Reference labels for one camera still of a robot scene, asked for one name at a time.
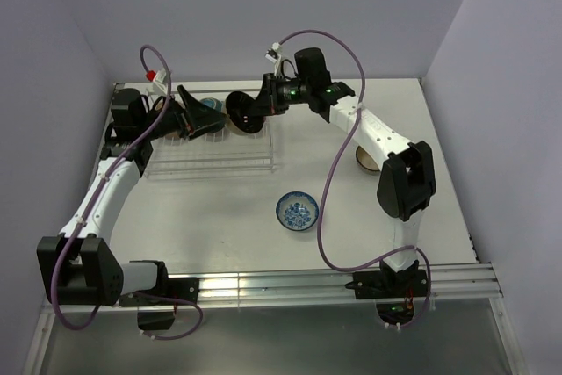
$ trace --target black bracket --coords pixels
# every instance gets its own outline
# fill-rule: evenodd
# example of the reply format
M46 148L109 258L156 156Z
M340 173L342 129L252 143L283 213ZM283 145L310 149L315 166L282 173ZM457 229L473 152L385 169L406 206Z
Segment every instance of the black bracket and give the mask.
M199 295L199 279L196 277L168 278L166 291L161 295L164 298L188 300L197 303ZM136 295L122 296L119 300L122 307L139 306L169 306L169 302L158 299L147 299ZM170 329L176 320L175 311L139 311L137 313L137 326L142 331L156 331Z
M46 236L37 246L41 276L49 301L54 266L67 241L62 235ZM74 261L79 256L81 263ZM111 306L117 302L122 287L123 270L104 239L93 234L77 239L61 268L57 285L59 303Z
M412 214L429 206L435 193L433 155L427 142L412 142L407 150L391 153L383 162L377 199L391 217L410 220Z
M345 285L353 290L355 299L400 299L412 291L413 297L425 297L428 294L428 275L425 270L414 268L394 273L386 264L379 271L362 271L353 273L353 281Z
M324 54L319 48L311 47L295 53L298 76L285 79L264 74L262 88L255 100L248 101L241 109L247 118L274 116L289 110L289 105L308 104L311 111L330 121L330 108L338 100L355 96L345 83L333 83L326 69Z
M197 303L199 295L199 279L197 277L186 278L168 278L166 291L158 296L163 298L188 300ZM121 307L138 307L138 306L169 306L169 302L158 299L146 299L133 295L133 297L122 296L119 299Z

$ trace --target metal frame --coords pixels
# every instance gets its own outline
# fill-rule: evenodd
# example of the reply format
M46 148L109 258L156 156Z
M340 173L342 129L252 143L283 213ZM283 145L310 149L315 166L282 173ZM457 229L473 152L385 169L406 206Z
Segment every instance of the metal frame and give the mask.
M500 333L503 349L506 351L506 356L508 357L511 373L513 375L529 375L529 370L525 364L525 358L523 357L521 347L517 341L517 336L515 335L511 320L508 318L503 299L490 299L490 306L494 313L495 324Z
M503 294L491 264L435 265L431 267L432 301L489 299L511 373L527 375L521 349L503 304ZM323 306L362 303L344 285L352 275L332 270L232 272L220 274L171 274L171 278L198 277L198 304L204 309L272 306ZM378 300L378 303L393 302ZM110 307L99 312L171 310L172 306ZM69 314L86 314L90 306L63 306ZM54 324L51 305L45 300L32 340L24 373L40 373Z
M204 309L344 305L357 302L353 291L344 287L352 281L352 275L333 270L172 274L170 277L199 278L198 304ZM433 300L501 298L500 285L491 264L435 265L431 267L431 278ZM396 299L383 299L378 300L378 303L394 301ZM102 307L99 312L172 308L116 306ZM62 306L61 309L71 314L90 311L87 306ZM43 304L42 311L53 312L48 302Z

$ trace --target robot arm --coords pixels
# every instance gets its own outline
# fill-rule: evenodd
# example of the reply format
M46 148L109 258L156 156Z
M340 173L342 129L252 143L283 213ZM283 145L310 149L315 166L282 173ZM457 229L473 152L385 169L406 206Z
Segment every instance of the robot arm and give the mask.
M267 56L275 59L276 69L282 66L280 61L286 60L273 50ZM348 85L332 82L319 48L298 51L295 63L295 78L282 77L278 72L265 74L255 99L248 96L232 104L227 99L227 113L233 123L243 132L251 132L257 123L263 122L264 116L283 114L290 105L308 104L312 112L330 125L350 133L356 123L357 107L361 107L361 121L353 139L381 169L377 199L393 224L391 242L395 249L417 245L423 210L436 193L430 146L424 141L414 144L399 135L359 105ZM384 262L393 273L417 268L416 253L411 249L390 256Z
M423 210L436 191L431 149L425 142L414 144L393 131L367 109L353 135L381 169L378 202L392 220L393 249L417 245ZM350 133L357 119L357 101L342 98L330 109L330 124ZM404 250L386 258L394 272L410 268L416 261L414 250Z
M154 83L153 86L163 91L160 83ZM168 273L163 262L119 263L108 243L127 196L148 165L153 151L150 141L169 133L184 139L194 139L225 124L224 114L199 103L181 85L178 93L181 103L170 100L169 107L154 130L130 150L97 195L100 178L106 178L108 169L121 153L155 122L160 113L158 105L163 100L160 97L152 109L148 109L147 96L137 90L124 89L113 94L112 123L105 133L94 183L76 214L59 235L43 237L37 247L49 301L54 266L78 223L83 225L83 229L66 255L58 279L57 296L60 304L111 306L119 297L137 291L155 296L166 295ZM96 195L97 200L88 219L82 221L86 206Z

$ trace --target cable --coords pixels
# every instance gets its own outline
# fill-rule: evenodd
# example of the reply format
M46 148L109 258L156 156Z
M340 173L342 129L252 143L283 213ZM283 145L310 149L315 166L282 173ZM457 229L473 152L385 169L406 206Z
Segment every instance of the cable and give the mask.
M197 309L197 312L199 313L199 318L197 319L197 322L195 323L195 325L182 334L165 336L165 335L154 335L150 331L142 331L143 335L145 335L146 337L149 337L152 340L161 340L161 341L179 340L180 338L187 337L189 334L193 334L197 330L197 328L199 328L201 323L203 322L203 310L197 304L195 304L193 302L190 302L189 300L183 300L183 299L178 299L178 298L174 298L174 299L172 299L172 298L161 298L160 296L153 296L151 294L146 294L146 293L141 293L141 292L135 292L133 294L136 295L136 296L139 296L141 298L145 298L145 299L154 299L154 300L174 303L174 304L178 304L178 305L192 306L195 309Z
M330 34L329 32L324 32L324 31L321 31L321 30L300 30L300 31L296 31L296 32L293 32L293 33L287 35L286 37L282 38L279 41L279 44L283 45L288 40L290 40L290 39L292 39L292 38L294 38L298 35L301 35L301 34L322 35L324 37L327 37L327 38L331 39L335 43L339 44L341 47L343 47L343 49L346 52L349 53L349 55L351 56L351 58L353 59L353 61L357 65L357 69L359 70L359 75L360 75L360 78L361 78L361 90L359 91L358 103L363 103L363 97L364 97L364 94L365 94L365 85L366 85L365 73L363 71L363 66L361 65L361 62L357 58L356 54L353 53L353 51L343 41L338 39L336 36ZM397 254L398 252L401 252L401 251L404 251L404 250L414 249L416 252L418 252L421 255L421 257L423 258L423 260L425 261L426 268L427 268L428 293L426 294L425 300L423 302L423 306L421 307L421 311L418 314L416 314L410 322L408 322L407 324L404 324L402 326L402 327L406 327L406 326L412 324L414 321L416 321L420 315L424 314L427 311L427 308L428 308L428 305L429 305L429 299L431 297L431 269L429 268L429 259L423 253L423 251L421 249L415 247L414 245L407 245L407 246L402 246L402 247L397 248L397 249L393 249L390 252L387 252L384 255L381 255L381 256L369 261L368 263L358 265L357 267L338 267L335 264L330 262L330 260L328 259L328 256L326 255L326 251L324 250L324 245L322 243L322 222L324 220L324 209L326 207L326 200L328 199L328 192L329 192L329 189L330 189L330 185L332 184L332 179L334 178L335 168L337 167L340 159L342 158L342 155L343 155L343 152L345 151L345 148L349 145L349 142L353 139L353 135L355 134L355 132L356 132L357 128L359 127L360 123L361 123L361 107L357 107L357 118L355 119L355 123L353 124L353 127L351 128L351 131L349 132L348 136L345 138L345 141L343 141L342 146L340 147L337 154L335 155L334 161L332 162L332 166L330 167L330 170L328 172L328 177L326 178L326 183L324 185L324 191L322 192L322 198L321 198L321 202L320 202L320 212L319 212L319 216L318 216L318 226L316 227L316 240L318 242L318 250L320 251L320 255L321 255L324 263L326 263L326 265L329 268L331 268L332 270L336 270L336 271L340 271L340 272L355 272L355 271L359 271L359 270L364 270L365 268L369 268L373 264L379 263L380 261L386 259L387 257L392 256L394 254Z
M112 163L112 165L109 167L109 169L107 169L107 171L105 172L105 175L102 175L103 177L99 181L99 184L97 185L96 190L94 191L93 195L91 196L90 201L88 201L88 204L84 208L82 216L80 217L78 223L76 223L76 226L74 228L74 231L72 232L72 235L67 239L67 242L64 245L64 248L62 248L62 251L61 251L61 254L59 255L59 258L56 260L56 264L54 265L53 276L51 277L51 304L53 305L54 314L59 318L59 320L61 321L61 324L64 327L66 327L68 329L72 329L74 331L78 331L78 330L81 330L81 329L84 329L84 328L88 327L91 324L91 322L94 321L94 318L96 316L97 310L99 309L99 306L96 306L94 308L94 310L91 312L88 320L85 323L83 323L82 325L75 325L75 324L71 323L70 321L68 321L66 319L66 317L62 313L61 306L59 305L59 296L58 296L58 292L57 292L57 286L59 284L59 276L61 275L62 265L64 264L65 258L67 256L68 252L70 251L70 248L72 247L72 244L74 243L74 241L76 240L76 238L78 237L78 235L82 231L83 227L85 226L85 222L88 219L88 217L90 216L90 213L91 213L94 205L96 204L96 201L98 200L99 196L101 195L101 192L104 189L105 185L109 181L109 177L112 175L112 173L115 171L115 169L121 164L121 162L123 160L125 160L125 157L127 157L129 152L133 148L135 148L137 145L139 145L139 143L142 140L144 140L148 136L149 133L152 132L152 130L156 127L156 125L158 125L158 123L160 123L160 120L162 120L162 117L164 116L164 113L166 112L166 109L168 108L169 100L170 100L170 97L171 97L172 82L171 82L171 73L169 72L168 63L166 63L166 61L164 60L164 58L162 57L160 52L158 52L158 50L156 50L154 47L150 46L149 44L145 44L144 46L142 46L140 48L140 62L142 63L142 67L147 72L148 72L148 67L147 67L147 64L146 64L145 59L144 59L144 52L146 50L150 50L156 55L156 57L162 63L162 67L166 70L166 75L168 76L168 86L166 87L166 101L164 102L164 106L162 107L161 112L158 114L158 116L156 117L156 119L152 123L152 125L150 125L147 128L146 131L144 131L136 140L134 140L125 149L125 151L123 151L117 157L117 159Z

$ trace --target red connector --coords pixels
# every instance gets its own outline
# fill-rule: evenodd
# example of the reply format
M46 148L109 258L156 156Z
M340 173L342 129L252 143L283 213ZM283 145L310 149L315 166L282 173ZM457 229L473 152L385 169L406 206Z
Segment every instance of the red connector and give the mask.
M147 72L147 79L152 82L156 77L156 73L153 70Z

